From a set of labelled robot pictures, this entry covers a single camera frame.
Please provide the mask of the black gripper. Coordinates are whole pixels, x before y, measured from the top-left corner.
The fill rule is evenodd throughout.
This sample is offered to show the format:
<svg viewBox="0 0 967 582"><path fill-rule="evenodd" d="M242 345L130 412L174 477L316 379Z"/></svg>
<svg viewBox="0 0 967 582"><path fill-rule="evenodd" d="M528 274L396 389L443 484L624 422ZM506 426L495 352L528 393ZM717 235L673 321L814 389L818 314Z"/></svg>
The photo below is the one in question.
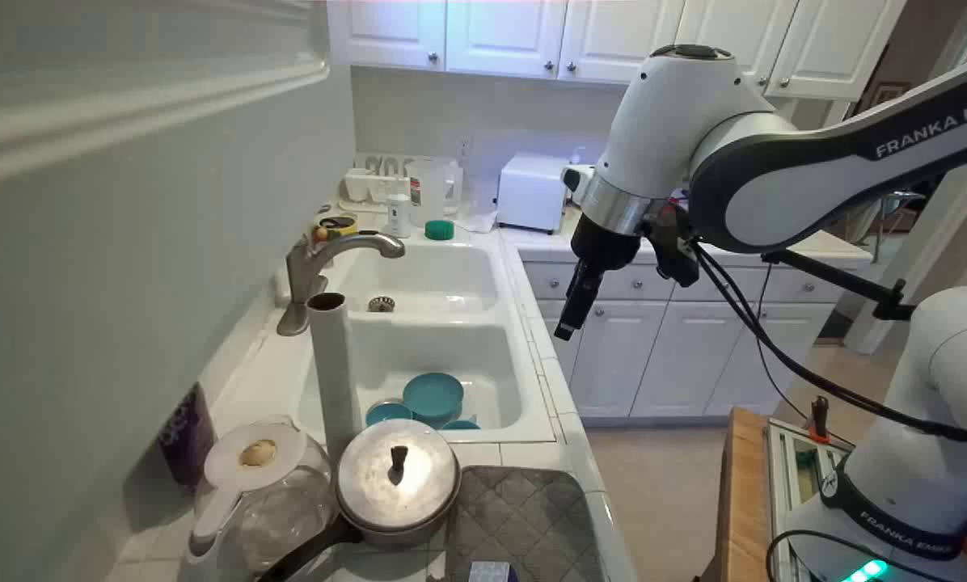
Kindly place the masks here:
<svg viewBox="0 0 967 582"><path fill-rule="evenodd" d="M556 339L570 339L589 318L601 278L637 258L641 243L652 245L656 272L683 287L699 280L694 258L678 245L673 226L644 224L637 235L622 235L582 215L571 234L574 269L567 287L567 304L553 327Z"/></svg>

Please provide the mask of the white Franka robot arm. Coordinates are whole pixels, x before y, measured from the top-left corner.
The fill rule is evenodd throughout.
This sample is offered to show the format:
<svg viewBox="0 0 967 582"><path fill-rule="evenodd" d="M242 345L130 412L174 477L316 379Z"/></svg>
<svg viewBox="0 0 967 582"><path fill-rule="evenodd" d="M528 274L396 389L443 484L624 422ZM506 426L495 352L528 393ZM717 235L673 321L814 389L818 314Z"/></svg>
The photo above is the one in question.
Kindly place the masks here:
<svg viewBox="0 0 967 582"><path fill-rule="evenodd" d="M688 283L710 245L785 263L827 215L967 163L967 63L838 127L800 129L724 49L662 45L631 77L607 148L574 183L571 335L601 274L641 245ZM913 308L863 438L782 519L818 582L967 582L967 283Z"/></svg>

